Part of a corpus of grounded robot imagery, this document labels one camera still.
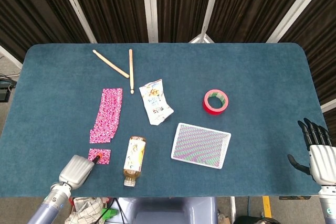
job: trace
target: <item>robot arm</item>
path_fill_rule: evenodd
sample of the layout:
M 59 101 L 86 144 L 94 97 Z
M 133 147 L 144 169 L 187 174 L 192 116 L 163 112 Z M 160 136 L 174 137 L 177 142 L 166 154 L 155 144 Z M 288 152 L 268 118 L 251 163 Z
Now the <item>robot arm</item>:
M 310 167 L 297 163 L 288 155 L 290 164 L 297 170 L 311 175 L 321 185 L 319 198 L 326 224 L 336 224 L 336 147 L 332 146 L 329 132 L 308 119 L 298 121 L 309 152 Z
M 101 156 L 101 154 L 98 154 L 93 161 L 90 161 L 74 155 L 60 173 L 59 183 L 51 186 L 51 192 L 28 224 L 51 224 L 70 198 L 71 190 L 79 188 L 85 182 Z

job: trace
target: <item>bottle label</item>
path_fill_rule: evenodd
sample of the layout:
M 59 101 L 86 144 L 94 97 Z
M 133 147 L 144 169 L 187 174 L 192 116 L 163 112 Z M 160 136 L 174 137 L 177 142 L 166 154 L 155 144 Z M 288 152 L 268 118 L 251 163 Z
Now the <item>bottle label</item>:
M 143 154 L 146 142 L 142 140 L 130 139 L 126 154 L 124 169 L 141 172 Z

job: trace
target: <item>table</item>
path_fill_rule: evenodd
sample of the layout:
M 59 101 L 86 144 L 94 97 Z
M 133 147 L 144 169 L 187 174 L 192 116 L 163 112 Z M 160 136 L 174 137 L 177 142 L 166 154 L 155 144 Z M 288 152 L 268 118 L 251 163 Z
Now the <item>table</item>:
M 133 49 L 135 94 L 124 78 L 92 53 L 98 50 L 129 72 Z M 138 87 L 163 79 L 174 113 L 149 124 Z M 120 124 L 109 144 L 89 144 L 103 88 L 123 88 Z M 229 96 L 224 114 L 202 108 L 204 94 Z M 44 196 L 74 154 L 110 148 L 73 196 L 314 195 L 319 186 L 295 170 L 308 165 L 297 120 L 325 125 L 305 53 L 296 44 L 45 44 L 26 55 L 0 139 L 0 196 Z M 179 122 L 230 132 L 222 169 L 170 158 Z M 123 186 L 130 136 L 147 139 L 136 187 Z

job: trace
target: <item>robot finger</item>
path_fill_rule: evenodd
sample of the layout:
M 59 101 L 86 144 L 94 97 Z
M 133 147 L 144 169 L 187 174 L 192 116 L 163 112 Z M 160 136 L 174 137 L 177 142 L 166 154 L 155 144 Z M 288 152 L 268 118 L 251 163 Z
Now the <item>robot finger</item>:
M 308 127 L 301 121 L 298 121 L 298 125 L 300 126 L 302 133 L 303 133 L 303 138 L 305 140 L 307 150 L 309 151 L 309 147 L 315 142 L 313 141 L 313 137 L 311 135 L 311 132 L 309 131 Z
M 326 137 L 328 145 L 329 145 L 329 146 L 333 146 L 332 141 L 331 141 L 331 136 L 329 135 L 328 130 L 326 130 L 326 129 L 325 129 L 324 127 L 322 127 L 322 126 L 319 126 L 319 128 L 320 128 L 322 134 Z
M 306 123 L 309 131 L 311 132 L 311 135 L 312 135 L 313 140 L 314 140 L 314 144 L 322 144 L 320 136 L 318 135 L 317 131 L 315 130 L 313 124 L 307 118 L 304 118 L 303 120 Z
M 296 162 L 296 160 L 294 159 L 294 157 L 290 154 L 287 155 L 288 160 L 290 162 L 290 164 L 296 169 L 299 170 L 307 175 L 311 175 L 310 174 L 310 169 L 309 167 L 306 167 L 304 165 L 300 165 L 298 162 Z
M 314 128 L 316 129 L 317 134 L 318 134 L 318 137 L 319 137 L 319 139 L 321 140 L 321 143 L 322 143 L 323 145 L 329 145 L 329 144 L 328 144 L 328 141 L 327 141 L 327 137 L 326 137 L 325 134 L 322 133 L 320 127 L 319 127 L 318 125 L 316 125 L 315 123 L 312 123 L 312 125 L 313 125 Z

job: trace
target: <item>black curtain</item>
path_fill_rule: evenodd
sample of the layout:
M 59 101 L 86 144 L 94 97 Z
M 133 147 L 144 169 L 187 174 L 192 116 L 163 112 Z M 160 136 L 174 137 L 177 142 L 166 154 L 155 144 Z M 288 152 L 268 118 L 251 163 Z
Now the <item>black curtain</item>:
M 329 133 L 333 138 L 333 143 L 336 145 L 336 109 L 327 111 L 323 114 Z
M 266 42 L 295 0 L 216 0 L 208 31 L 215 42 Z
M 336 99 L 336 0 L 312 0 L 280 42 L 296 42 L 306 52 L 320 103 Z M 336 109 L 324 118 L 336 138 Z
M 23 62 L 34 44 L 89 42 L 68 0 L 0 0 L 0 44 Z
M 148 42 L 144 0 L 78 0 L 99 43 Z
M 157 0 L 159 42 L 189 42 L 201 33 L 208 0 Z

